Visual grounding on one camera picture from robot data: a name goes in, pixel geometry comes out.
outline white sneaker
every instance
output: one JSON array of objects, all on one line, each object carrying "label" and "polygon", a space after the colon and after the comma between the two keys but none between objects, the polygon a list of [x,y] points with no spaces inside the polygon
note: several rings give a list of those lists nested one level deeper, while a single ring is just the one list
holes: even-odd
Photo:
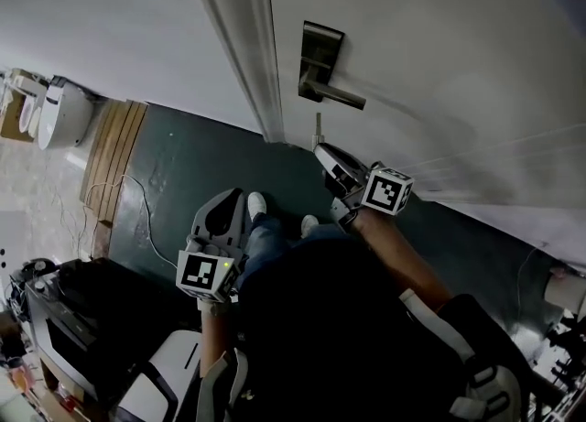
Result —
[{"label": "white sneaker", "polygon": [[306,215],[301,221],[301,238],[307,238],[311,233],[313,227],[320,224],[320,221],[315,215]]},{"label": "white sneaker", "polygon": [[260,192],[251,192],[248,196],[248,213],[250,219],[254,220],[259,213],[266,213],[266,201]]}]

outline dark green floor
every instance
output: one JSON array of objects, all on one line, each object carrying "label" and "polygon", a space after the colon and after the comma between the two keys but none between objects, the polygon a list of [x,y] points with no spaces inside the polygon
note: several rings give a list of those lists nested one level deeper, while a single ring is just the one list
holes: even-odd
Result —
[{"label": "dark green floor", "polygon": [[[291,235],[306,213],[327,219],[331,203],[310,152],[268,145],[260,135],[156,105],[146,112],[127,173],[144,184],[153,238],[171,261],[185,246],[195,212],[223,190],[238,187],[269,195],[269,209],[283,211]],[[131,180],[125,185],[110,256],[157,280],[174,282],[175,269],[158,259],[148,242],[140,188]],[[531,246],[415,196],[397,223],[452,292],[473,294],[508,330],[515,328],[517,271]],[[535,252],[521,275],[521,322],[538,334],[560,316],[542,298],[548,270],[556,263]]]}]

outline door handle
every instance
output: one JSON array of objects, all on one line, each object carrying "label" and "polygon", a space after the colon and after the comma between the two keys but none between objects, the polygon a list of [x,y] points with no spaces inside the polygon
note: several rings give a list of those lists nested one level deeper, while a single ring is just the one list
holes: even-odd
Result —
[{"label": "door handle", "polygon": [[341,31],[311,22],[303,24],[299,96],[318,103],[325,97],[363,110],[364,98],[328,85],[343,38]]}]

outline black shirt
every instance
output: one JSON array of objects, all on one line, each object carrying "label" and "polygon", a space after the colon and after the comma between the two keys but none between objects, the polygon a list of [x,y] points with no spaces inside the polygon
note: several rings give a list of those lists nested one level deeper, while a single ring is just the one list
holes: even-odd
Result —
[{"label": "black shirt", "polygon": [[[250,275],[240,304],[258,418],[450,420],[466,386],[460,358],[411,317],[400,292],[351,240],[304,243]],[[477,353],[500,341],[510,358],[511,341],[473,298],[439,315]]]}]

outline door frame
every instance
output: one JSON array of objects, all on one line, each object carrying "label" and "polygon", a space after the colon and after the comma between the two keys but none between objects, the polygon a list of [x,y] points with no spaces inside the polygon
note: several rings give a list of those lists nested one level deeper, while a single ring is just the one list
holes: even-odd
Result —
[{"label": "door frame", "polygon": [[267,142],[285,142],[271,0],[201,0]]}]

